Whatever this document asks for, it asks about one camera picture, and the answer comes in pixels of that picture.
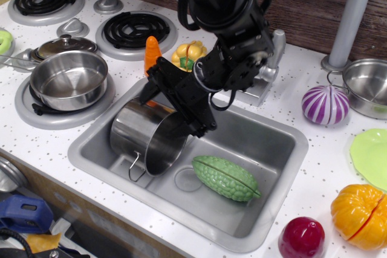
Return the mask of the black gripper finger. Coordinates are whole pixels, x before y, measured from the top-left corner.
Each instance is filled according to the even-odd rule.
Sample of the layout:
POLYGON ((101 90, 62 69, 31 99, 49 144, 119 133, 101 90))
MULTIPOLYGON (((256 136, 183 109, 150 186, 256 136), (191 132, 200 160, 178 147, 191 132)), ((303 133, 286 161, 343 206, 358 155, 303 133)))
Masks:
POLYGON ((156 95, 160 93, 160 89, 153 81, 148 81, 147 84, 143 87, 140 95, 139 102, 141 105, 145 105, 148 101, 153 99, 156 95))
POLYGON ((185 118, 178 112, 172 115, 174 121, 172 124, 173 137, 188 137, 192 134, 190 126, 187 124, 185 118))

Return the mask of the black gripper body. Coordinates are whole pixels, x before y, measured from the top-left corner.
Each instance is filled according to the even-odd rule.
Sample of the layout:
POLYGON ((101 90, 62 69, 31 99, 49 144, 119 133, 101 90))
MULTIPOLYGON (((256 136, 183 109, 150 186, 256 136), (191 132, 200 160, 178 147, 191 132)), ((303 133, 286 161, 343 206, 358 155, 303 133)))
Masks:
POLYGON ((180 113, 192 130, 202 137, 214 131, 217 123, 209 104, 209 93, 196 81, 193 73, 180 70, 164 57, 148 70, 148 81, 153 81, 176 112, 180 113))

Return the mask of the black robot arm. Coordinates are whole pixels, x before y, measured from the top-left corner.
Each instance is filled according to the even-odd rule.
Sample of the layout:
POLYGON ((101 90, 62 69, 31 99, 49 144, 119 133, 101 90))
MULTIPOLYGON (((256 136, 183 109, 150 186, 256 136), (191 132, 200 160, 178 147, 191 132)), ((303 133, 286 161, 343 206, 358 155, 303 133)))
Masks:
POLYGON ((180 120, 170 135, 202 137, 216 129, 212 97, 219 91, 245 91, 255 77, 264 77, 274 62, 274 36, 264 15, 271 0, 178 0, 178 19, 188 30, 203 29, 217 40, 191 72, 159 57, 148 70, 140 94, 145 104, 162 93, 180 120))

